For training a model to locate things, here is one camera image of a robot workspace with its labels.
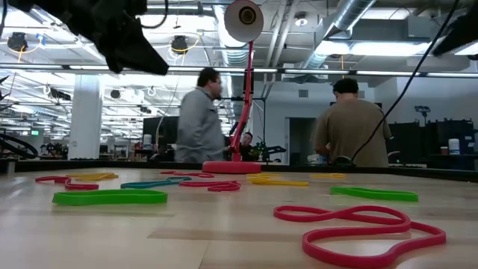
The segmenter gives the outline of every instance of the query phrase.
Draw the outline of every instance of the ceiling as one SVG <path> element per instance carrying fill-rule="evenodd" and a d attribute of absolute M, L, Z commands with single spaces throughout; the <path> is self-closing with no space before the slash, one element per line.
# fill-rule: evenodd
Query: ceiling
<path fill-rule="evenodd" d="M 232 1 L 201 1 L 204 7 L 229 4 Z M 255 41 L 254 67 L 266 64 L 267 53 L 271 43 L 273 25 L 279 23 L 277 11 L 280 1 L 258 0 L 264 14 L 264 28 Z M 438 20 L 446 13 L 453 1 L 377 1 L 361 19 L 404 20 L 413 13 L 426 18 Z M 469 1 L 462 1 L 465 8 Z M 160 8 L 161 1 L 148 1 L 150 7 Z M 196 1 L 171 1 L 171 10 L 179 7 L 190 7 Z M 297 12 L 305 12 L 308 23 L 303 26 L 291 24 L 285 49 L 282 50 L 278 64 L 298 64 L 308 58 L 315 50 L 314 36 L 322 18 L 336 11 L 338 1 L 300 1 Z M 153 25 L 162 19 L 161 14 L 142 16 L 144 25 Z M 13 32 L 26 33 L 28 42 L 26 53 L 19 54 L 7 46 L 7 39 Z M 223 55 L 227 52 L 220 44 L 216 20 L 210 16 L 176 16 L 170 12 L 166 22 L 157 29 L 143 29 L 146 39 L 153 45 L 160 56 L 173 66 L 223 66 Z M 170 49 L 174 36 L 184 35 L 188 47 L 184 55 L 177 55 Z M 323 67 L 329 69 L 362 69 L 362 70 L 411 70 L 416 64 L 416 56 L 387 57 L 372 55 L 343 55 L 328 57 Z M 70 33 L 58 19 L 43 10 L 33 9 L 23 13 L 9 7 L 3 35 L 0 39 L 0 63 L 21 64 L 68 64 L 68 65 L 105 65 L 105 60 L 95 46 L 83 37 Z M 460 71 L 469 66 L 465 56 L 446 55 L 442 59 L 429 59 L 424 69 L 430 71 Z M 49 97 L 48 92 L 56 89 L 74 98 L 75 74 L 71 72 L 28 72 L 27 70 L 0 70 L 0 75 L 9 75 L 1 88 L 3 95 L 11 95 L 1 101 L 2 105 L 19 102 L 11 109 L 2 111 L 1 127 L 9 132 L 24 133 L 22 128 L 46 128 L 46 135 L 53 138 L 67 137 L 71 119 L 72 103 Z M 194 74 L 175 75 L 116 75 L 101 74 L 102 86 L 105 89 L 103 108 L 103 140 L 108 136 L 138 138 L 141 134 L 142 119 L 161 115 L 177 116 L 182 97 L 196 84 Z M 334 76 L 326 78 L 322 83 L 329 83 Z M 373 78 L 361 77 L 361 81 L 370 82 Z M 240 94 L 242 89 L 235 90 L 231 77 L 223 75 L 223 96 L 232 97 Z M 119 99 L 111 97 L 111 91 L 121 92 Z M 148 108 L 151 114 L 140 111 L 139 105 Z M 239 116 L 240 102 L 223 100 L 217 102 L 223 131 L 226 133 Z"/>

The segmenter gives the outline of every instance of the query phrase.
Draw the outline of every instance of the man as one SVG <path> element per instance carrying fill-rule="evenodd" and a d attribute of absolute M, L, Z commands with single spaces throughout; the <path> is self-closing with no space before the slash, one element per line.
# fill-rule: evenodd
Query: man
<path fill-rule="evenodd" d="M 352 158 L 379 124 L 383 112 L 378 105 L 358 99 L 359 84 L 355 79 L 341 79 L 335 83 L 333 93 L 337 103 L 317 120 L 314 148 L 318 154 L 329 155 L 330 160 L 339 156 Z M 358 167 L 387 167 L 385 139 L 390 137 L 385 121 L 354 163 Z"/>
<path fill-rule="evenodd" d="M 222 161 L 224 137 L 213 101 L 221 98 L 221 78 L 213 68 L 204 68 L 197 86 L 181 101 L 176 142 L 176 161 L 201 164 Z"/>
<path fill-rule="evenodd" d="M 254 158 L 251 156 L 251 142 L 252 134 L 250 132 L 245 133 L 242 138 L 242 143 L 240 144 L 240 156 L 242 157 L 242 161 L 254 161 Z"/>

